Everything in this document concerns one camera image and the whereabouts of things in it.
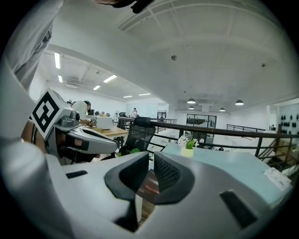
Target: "window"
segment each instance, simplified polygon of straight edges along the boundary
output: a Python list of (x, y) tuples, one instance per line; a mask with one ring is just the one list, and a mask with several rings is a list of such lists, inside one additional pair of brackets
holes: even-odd
[(187, 114), (186, 125), (201, 128), (216, 128), (216, 116), (202, 114)]

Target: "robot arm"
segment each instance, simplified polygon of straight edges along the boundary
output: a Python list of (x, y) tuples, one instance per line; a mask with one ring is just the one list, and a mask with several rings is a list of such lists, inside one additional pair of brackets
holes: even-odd
[[(40, 97), (31, 118), (45, 141), (47, 153), (58, 158), (89, 162), (95, 155), (112, 153), (117, 148), (115, 141), (81, 126), (80, 114), (51, 88)], [(62, 134), (66, 135), (65, 142), (59, 144), (58, 135)], [(76, 139), (82, 143), (76, 145)]]

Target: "wooden desk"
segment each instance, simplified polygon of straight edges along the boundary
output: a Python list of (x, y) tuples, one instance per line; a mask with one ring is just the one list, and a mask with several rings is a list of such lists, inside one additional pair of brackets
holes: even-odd
[(120, 129), (118, 127), (112, 127), (111, 129), (106, 129), (101, 132), (101, 134), (113, 139), (117, 137), (126, 137), (129, 131)]
[(97, 128), (93, 128), (92, 130), (100, 133), (100, 134), (103, 134), (107, 137), (109, 137), (110, 139), (114, 139), (114, 138), (117, 138), (117, 146), (118, 148), (121, 148), (123, 146), (123, 143), (124, 143), (124, 137), (126, 137), (128, 134), (129, 134), (129, 131), (127, 130), (123, 130), (123, 129), (120, 129), (118, 127), (112, 127), (111, 129), (98, 129)]

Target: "white sleeve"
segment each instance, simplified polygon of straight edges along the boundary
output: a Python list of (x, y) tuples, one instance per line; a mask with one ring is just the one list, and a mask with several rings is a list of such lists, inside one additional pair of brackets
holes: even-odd
[(39, 61), (48, 47), (52, 23), (63, 1), (39, 1), (24, 16), (7, 43), (3, 56), (27, 91)]
[(87, 105), (83, 101), (78, 101), (72, 106), (73, 110), (78, 111), (80, 114), (80, 119), (85, 120), (86, 112), (87, 112)]

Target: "yellow pot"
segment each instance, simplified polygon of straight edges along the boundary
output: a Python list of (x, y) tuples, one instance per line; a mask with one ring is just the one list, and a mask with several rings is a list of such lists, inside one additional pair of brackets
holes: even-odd
[(193, 149), (182, 148), (181, 149), (181, 155), (184, 156), (184, 157), (191, 158), (194, 155), (194, 150)]

